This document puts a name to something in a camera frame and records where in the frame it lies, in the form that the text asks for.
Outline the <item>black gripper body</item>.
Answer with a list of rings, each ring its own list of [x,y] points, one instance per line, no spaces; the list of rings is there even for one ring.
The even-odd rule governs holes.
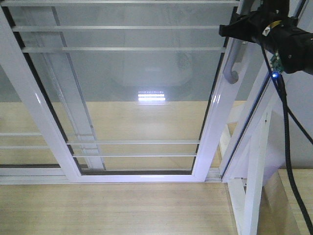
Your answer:
[[[235,14],[229,25],[220,25],[219,35],[257,43],[278,53],[285,73],[313,72],[313,34],[297,27],[289,17],[288,0],[263,0],[257,10]]]

